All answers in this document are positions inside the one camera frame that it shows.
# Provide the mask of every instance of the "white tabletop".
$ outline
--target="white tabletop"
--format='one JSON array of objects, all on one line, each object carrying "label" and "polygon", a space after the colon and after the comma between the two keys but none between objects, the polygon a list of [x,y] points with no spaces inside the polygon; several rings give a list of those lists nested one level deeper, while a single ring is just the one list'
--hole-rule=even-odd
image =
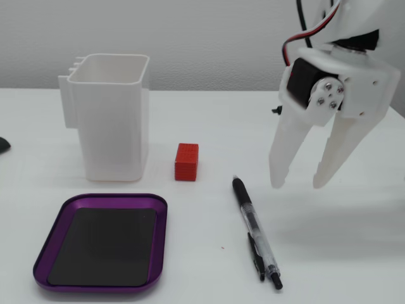
[{"label": "white tabletop", "polygon": [[[84,178],[59,91],[0,90],[0,303],[404,303],[405,121],[390,110],[321,190],[312,178],[332,124],[313,129],[281,190],[268,152],[276,92],[152,92],[146,171],[133,183]],[[176,182],[179,143],[199,144],[196,182]],[[282,272],[260,283],[232,192],[246,184]],[[137,295],[41,290],[32,267],[58,211],[82,193],[154,193],[168,202],[165,264]]]}]

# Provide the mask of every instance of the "white container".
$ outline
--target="white container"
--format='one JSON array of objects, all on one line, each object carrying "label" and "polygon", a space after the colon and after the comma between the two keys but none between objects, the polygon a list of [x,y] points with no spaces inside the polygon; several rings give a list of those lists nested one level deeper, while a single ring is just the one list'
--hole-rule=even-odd
[{"label": "white container", "polygon": [[59,76],[67,128],[78,130],[86,177],[136,181],[149,141],[149,57],[92,54]]}]

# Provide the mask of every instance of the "purple tray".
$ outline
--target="purple tray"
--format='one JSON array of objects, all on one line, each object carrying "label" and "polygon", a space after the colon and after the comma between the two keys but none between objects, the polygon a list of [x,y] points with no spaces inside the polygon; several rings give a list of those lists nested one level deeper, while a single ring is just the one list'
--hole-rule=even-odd
[{"label": "purple tray", "polygon": [[[156,211],[156,221],[153,232],[149,272],[145,285],[138,287],[97,287],[97,286],[55,286],[47,281],[53,264],[58,256],[66,233],[73,220],[75,212],[80,208],[106,209],[144,209]],[[34,265],[34,278],[37,284],[50,291],[79,292],[79,293],[137,293],[156,283],[163,269],[163,253],[165,250],[167,203],[153,194],[83,194],[66,201],[42,247]]]}]

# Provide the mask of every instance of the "red block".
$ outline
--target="red block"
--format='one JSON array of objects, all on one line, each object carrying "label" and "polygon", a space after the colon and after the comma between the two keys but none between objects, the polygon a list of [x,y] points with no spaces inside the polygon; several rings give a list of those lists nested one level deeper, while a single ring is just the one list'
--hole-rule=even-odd
[{"label": "red block", "polygon": [[197,179],[198,144],[179,144],[175,161],[176,181],[191,181]]}]

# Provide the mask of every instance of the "pen clip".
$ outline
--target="pen clip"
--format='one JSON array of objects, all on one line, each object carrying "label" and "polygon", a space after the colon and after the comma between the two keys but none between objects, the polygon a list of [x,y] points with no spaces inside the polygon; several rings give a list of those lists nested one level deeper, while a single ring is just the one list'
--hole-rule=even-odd
[{"label": "pen clip", "polygon": [[252,254],[253,254],[253,263],[256,266],[257,271],[259,272],[260,281],[265,280],[265,263],[263,262],[263,258],[259,255],[256,247],[256,242],[254,241],[251,234],[248,232],[247,236],[249,238],[249,243],[251,245]]}]

